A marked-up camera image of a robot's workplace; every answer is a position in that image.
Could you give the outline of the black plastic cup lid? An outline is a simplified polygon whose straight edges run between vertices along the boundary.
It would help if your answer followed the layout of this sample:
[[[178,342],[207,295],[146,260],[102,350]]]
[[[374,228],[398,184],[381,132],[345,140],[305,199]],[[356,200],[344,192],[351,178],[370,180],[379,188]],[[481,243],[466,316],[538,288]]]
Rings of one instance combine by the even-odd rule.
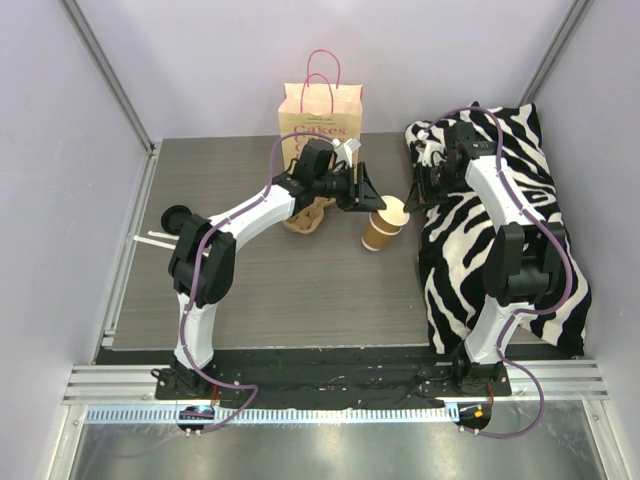
[[[187,218],[192,215],[191,210],[184,205],[173,205],[169,207],[161,216],[162,229],[174,236],[179,236],[183,224]]]

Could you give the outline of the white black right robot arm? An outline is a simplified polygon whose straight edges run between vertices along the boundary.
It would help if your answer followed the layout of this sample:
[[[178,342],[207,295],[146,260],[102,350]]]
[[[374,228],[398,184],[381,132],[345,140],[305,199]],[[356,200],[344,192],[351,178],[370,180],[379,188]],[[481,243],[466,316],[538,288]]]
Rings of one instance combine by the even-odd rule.
[[[427,152],[413,167],[405,209],[425,210],[445,201],[456,187],[469,186],[481,200],[495,230],[483,269],[486,292],[476,327],[453,354],[451,380],[472,395],[498,380],[504,350],[523,315],[569,277],[565,230],[545,223],[512,178],[499,141],[482,139],[469,122],[444,131],[444,161],[430,166]]]

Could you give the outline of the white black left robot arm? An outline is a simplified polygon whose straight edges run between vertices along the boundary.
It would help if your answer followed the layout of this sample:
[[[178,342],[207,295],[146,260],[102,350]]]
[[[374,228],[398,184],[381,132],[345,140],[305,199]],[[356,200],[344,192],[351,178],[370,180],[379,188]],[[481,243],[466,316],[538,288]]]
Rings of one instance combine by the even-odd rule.
[[[344,212],[386,207],[372,185],[366,164],[356,160],[361,143],[313,134],[293,167],[274,176],[256,195],[213,217],[184,220],[168,271],[181,309],[175,368],[179,388],[190,398],[205,397],[213,375],[213,329],[218,304],[229,292],[236,254],[250,240],[284,222],[318,198],[333,199]]]

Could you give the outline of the brown paper coffee cup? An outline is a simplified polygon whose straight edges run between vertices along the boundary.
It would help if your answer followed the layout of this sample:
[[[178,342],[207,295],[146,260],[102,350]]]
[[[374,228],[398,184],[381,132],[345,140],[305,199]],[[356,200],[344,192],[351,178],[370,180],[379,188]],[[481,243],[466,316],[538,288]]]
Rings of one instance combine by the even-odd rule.
[[[369,214],[361,237],[363,247],[371,252],[382,250],[410,220],[410,214],[405,211],[402,200],[391,195],[383,195],[382,200],[385,208]]]

